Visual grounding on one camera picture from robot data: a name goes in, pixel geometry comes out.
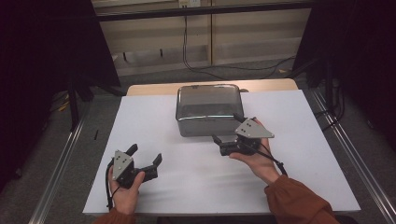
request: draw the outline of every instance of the aluminum rail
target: aluminum rail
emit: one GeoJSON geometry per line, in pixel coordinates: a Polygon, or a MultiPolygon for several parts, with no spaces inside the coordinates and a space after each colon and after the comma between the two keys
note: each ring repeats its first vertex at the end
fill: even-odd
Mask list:
{"type": "Polygon", "coordinates": [[[47,214],[50,210],[50,206],[55,198],[56,192],[59,188],[61,180],[64,176],[64,171],[72,155],[73,149],[76,146],[79,134],[81,133],[84,122],[89,114],[91,103],[87,103],[83,106],[82,118],[77,124],[77,127],[73,132],[69,134],[69,138],[64,146],[61,158],[58,160],[56,167],[52,173],[49,183],[46,186],[44,193],[42,194],[40,201],[38,202],[35,211],[30,218],[29,224],[42,224],[44,223],[47,214]]]}
{"type": "Polygon", "coordinates": [[[98,13],[90,17],[68,17],[53,18],[53,21],[128,21],[140,19],[166,18],[166,17],[184,17],[198,15],[214,15],[238,12],[254,11],[275,11],[288,9],[303,9],[312,7],[334,7],[343,4],[343,0],[304,0],[293,2],[263,3],[251,5],[236,6],[216,6],[216,7],[188,7],[188,8],[171,8],[149,11],[120,12],[120,13],[98,13]]]}
{"type": "MultiPolygon", "coordinates": [[[[311,93],[313,94],[320,110],[326,111],[326,104],[323,95],[320,92],[316,91],[311,91],[311,93]]],[[[334,117],[331,114],[326,113],[325,115],[326,120],[329,122],[329,124],[334,122],[334,117]]],[[[385,191],[378,184],[367,165],[364,163],[361,155],[350,141],[347,133],[344,131],[341,124],[338,122],[335,123],[332,126],[332,130],[334,131],[335,136],[338,138],[344,151],[348,155],[350,161],[352,162],[353,166],[361,177],[364,185],[372,195],[376,205],[378,206],[385,220],[388,222],[388,224],[396,224],[396,210],[394,208],[394,205],[392,204],[385,191]]]]}

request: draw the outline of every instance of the electrical cable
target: electrical cable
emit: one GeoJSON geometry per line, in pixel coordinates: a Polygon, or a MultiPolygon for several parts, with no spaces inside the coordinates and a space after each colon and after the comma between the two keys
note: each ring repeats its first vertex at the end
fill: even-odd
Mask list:
{"type": "Polygon", "coordinates": [[[107,168],[106,168],[106,178],[105,178],[105,181],[106,181],[106,195],[107,195],[107,208],[108,208],[108,211],[110,211],[110,210],[113,208],[113,197],[110,195],[110,189],[109,189],[109,186],[108,186],[108,172],[110,171],[110,167],[111,167],[113,164],[114,164],[114,161],[111,160],[111,162],[108,164],[108,166],[107,166],[107,168]]]}
{"type": "Polygon", "coordinates": [[[276,72],[276,69],[277,69],[278,66],[280,66],[282,63],[285,63],[286,61],[288,61],[288,60],[290,60],[290,59],[294,59],[294,58],[295,58],[295,56],[291,56],[291,57],[289,57],[289,58],[287,58],[287,59],[284,59],[284,60],[280,61],[279,63],[277,63],[277,64],[275,65],[274,70],[272,71],[272,73],[271,73],[270,75],[268,75],[268,76],[266,76],[266,77],[262,77],[262,78],[260,78],[260,79],[265,79],[265,78],[271,77],[271,76],[276,72]]]}
{"type": "Polygon", "coordinates": [[[329,128],[331,128],[333,125],[335,125],[336,123],[338,123],[338,122],[340,122],[340,120],[341,120],[341,118],[344,116],[344,114],[345,114],[345,110],[346,110],[346,103],[345,103],[345,94],[344,94],[344,91],[342,91],[341,90],[341,86],[340,87],[338,87],[339,88],[339,90],[341,91],[341,97],[342,97],[342,104],[340,105],[340,111],[339,111],[339,113],[338,113],[338,115],[334,118],[334,120],[328,125],[328,126],[326,126],[326,127],[324,127],[323,129],[322,129],[322,131],[324,132],[324,131],[326,131],[326,130],[328,130],[329,128]]]}
{"type": "Polygon", "coordinates": [[[277,161],[277,160],[272,156],[271,151],[270,151],[265,145],[262,144],[262,146],[265,148],[265,150],[268,151],[269,155],[267,155],[267,154],[265,154],[265,153],[259,151],[258,149],[255,149],[255,148],[253,148],[253,147],[251,147],[251,146],[248,146],[248,145],[246,145],[246,144],[243,144],[243,145],[244,145],[244,147],[248,147],[250,150],[253,150],[253,151],[256,152],[257,154],[259,154],[259,155],[261,155],[261,156],[263,156],[263,157],[265,157],[265,158],[267,158],[267,159],[273,161],[273,162],[276,164],[277,168],[279,168],[279,170],[280,170],[280,172],[282,173],[282,175],[288,175],[288,173],[286,172],[285,168],[283,167],[283,162],[277,161]]]}
{"type": "Polygon", "coordinates": [[[116,194],[116,193],[117,193],[117,191],[119,191],[119,189],[120,189],[120,186],[119,186],[118,188],[116,188],[116,190],[114,190],[114,192],[111,194],[111,199],[113,199],[113,197],[114,197],[114,194],[116,194]]]}
{"type": "Polygon", "coordinates": [[[237,67],[237,66],[228,66],[228,65],[213,65],[213,66],[208,66],[208,67],[203,67],[203,68],[196,68],[196,69],[207,69],[207,68],[232,68],[232,69],[240,69],[240,70],[248,70],[248,71],[261,71],[261,70],[266,70],[266,69],[271,69],[271,68],[277,68],[280,66],[282,63],[285,63],[288,60],[295,59],[295,55],[284,59],[280,61],[279,63],[269,66],[269,67],[263,67],[263,68],[246,68],[246,67],[237,67]]]}
{"type": "Polygon", "coordinates": [[[227,79],[227,78],[218,77],[218,76],[216,76],[216,75],[214,75],[214,74],[211,74],[211,73],[208,73],[208,72],[197,71],[197,70],[195,70],[194,68],[192,68],[192,67],[189,65],[189,63],[187,62],[187,17],[184,17],[184,24],[185,24],[185,26],[184,26],[184,41],[183,41],[183,63],[184,63],[184,65],[186,65],[186,67],[187,67],[190,71],[192,71],[192,72],[194,72],[194,73],[203,73],[203,74],[210,75],[210,76],[212,76],[212,77],[216,77],[216,78],[221,79],[221,80],[229,80],[229,79],[227,79]]]}

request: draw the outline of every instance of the table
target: table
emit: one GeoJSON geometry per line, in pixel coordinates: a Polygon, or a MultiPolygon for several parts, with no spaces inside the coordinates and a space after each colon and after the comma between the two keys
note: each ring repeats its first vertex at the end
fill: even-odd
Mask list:
{"type": "MultiPolygon", "coordinates": [[[[292,80],[228,83],[252,91],[241,94],[246,116],[257,115],[276,134],[276,138],[271,140],[272,147],[276,148],[273,154],[282,158],[290,176],[328,200],[336,211],[360,210],[304,95],[296,90],[292,80]],[[271,82],[279,84],[278,91],[260,91],[261,84],[266,87],[263,90],[271,89],[271,82]]],[[[134,154],[136,167],[150,165],[159,152],[163,154],[159,178],[145,183],[140,189],[137,214],[218,216],[270,213],[262,193],[265,185],[245,164],[221,157],[218,146],[210,137],[184,138],[179,135],[176,107],[173,106],[176,105],[176,92],[180,86],[192,84],[198,83],[150,85],[150,91],[140,92],[143,95],[137,95],[139,87],[133,86],[129,91],[133,96],[122,98],[85,214],[106,212],[103,176],[108,160],[116,149],[125,151],[134,143],[141,148],[134,154]],[[169,94],[160,94],[166,87],[169,87],[169,94]]]]}
{"type": "Polygon", "coordinates": [[[177,94],[178,88],[189,85],[216,85],[235,84],[241,90],[254,91],[292,91],[298,90],[293,79],[265,79],[265,80],[236,80],[236,81],[211,81],[211,82],[184,82],[168,84],[135,85],[128,89],[127,96],[177,94]]]}

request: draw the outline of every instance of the hand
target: hand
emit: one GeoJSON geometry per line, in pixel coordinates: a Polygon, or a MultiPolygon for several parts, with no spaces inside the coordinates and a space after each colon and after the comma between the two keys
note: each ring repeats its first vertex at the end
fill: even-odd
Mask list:
{"type": "Polygon", "coordinates": [[[113,166],[110,167],[107,178],[111,192],[117,191],[113,193],[113,200],[117,211],[124,215],[133,215],[137,205],[139,187],[143,183],[145,172],[137,174],[134,178],[134,183],[129,189],[120,188],[119,182],[113,180],[113,166]]]}
{"type": "MultiPolygon", "coordinates": [[[[254,119],[254,121],[262,125],[262,123],[257,119],[254,119]]],[[[262,138],[262,144],[268,148],[268,150],[270,150],[270,145],[267,138],[262,138]]],[[[263,146],[260,146],[259,151],[269,155],[269,152],[263,146]]],[[[231,159],[244,162],[246,165],[248,165],[248,167],[250,167],[253,174],[262,179],[265,183],[267,183],[267,185],[274,183],[280,177],[274,166],[274,162],[257,153],[248,156],[234,152],[231,153],[229,157],[231,159]]]]}

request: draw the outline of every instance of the orange sleeve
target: orange sleeve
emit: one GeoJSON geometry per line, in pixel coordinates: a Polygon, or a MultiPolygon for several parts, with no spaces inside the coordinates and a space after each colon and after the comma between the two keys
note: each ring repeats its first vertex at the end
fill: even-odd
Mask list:
{"type": "Polygon", "coordinates": [[[278,224],[338,223],[327,201],[304,184],[285,175],[264,191],[278,224]]]}
{"type": "Polygon", "coordinates": [[[127,216],[112,208],[109,213],[97,218],[93,224],[135,224],[134,216],[127,216]]]}

